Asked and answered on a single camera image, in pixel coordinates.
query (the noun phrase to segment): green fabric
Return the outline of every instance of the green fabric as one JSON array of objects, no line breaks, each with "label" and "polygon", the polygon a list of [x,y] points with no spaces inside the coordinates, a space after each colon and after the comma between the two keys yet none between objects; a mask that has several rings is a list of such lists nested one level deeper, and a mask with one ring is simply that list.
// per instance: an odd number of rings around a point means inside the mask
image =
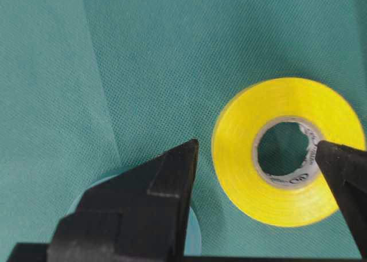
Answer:
[{"label": "green fabric", "polygon": [[50,240],[93,181],[190,138],[203,254],[359,257],[340,212],[282,229],[239,211],[210,137],[236,93],[283,76],[334,88],[366,129],[366,3],[0,0],[0,260],[17,241]]}]

